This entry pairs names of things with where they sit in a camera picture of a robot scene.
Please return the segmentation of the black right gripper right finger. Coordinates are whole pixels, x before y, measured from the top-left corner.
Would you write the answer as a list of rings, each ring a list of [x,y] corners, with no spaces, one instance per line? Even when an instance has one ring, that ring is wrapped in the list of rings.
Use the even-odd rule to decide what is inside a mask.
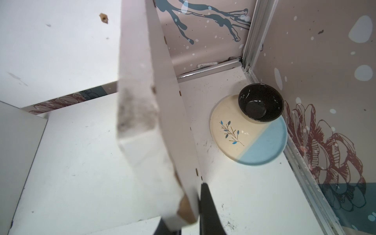
[[[218,216],[212,195],[207,183],[201,184],[199,202],[200,235],[227,235]]]

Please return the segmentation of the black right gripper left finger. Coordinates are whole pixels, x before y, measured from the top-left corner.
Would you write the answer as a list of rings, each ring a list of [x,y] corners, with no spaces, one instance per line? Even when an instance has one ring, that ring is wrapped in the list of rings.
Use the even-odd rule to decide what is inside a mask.
[[[170,231],[169,228],[166,226],[163,219],[160,220],[154,235],[181,235],[181,230],[179,231]]]

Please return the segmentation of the white wooden bookshelf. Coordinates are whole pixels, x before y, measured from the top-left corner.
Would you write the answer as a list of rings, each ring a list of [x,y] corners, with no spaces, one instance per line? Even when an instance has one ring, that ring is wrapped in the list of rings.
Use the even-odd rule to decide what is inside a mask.
[[[178,1],[1,1],[5,235],[197,221],[195,143],[159,13]]]

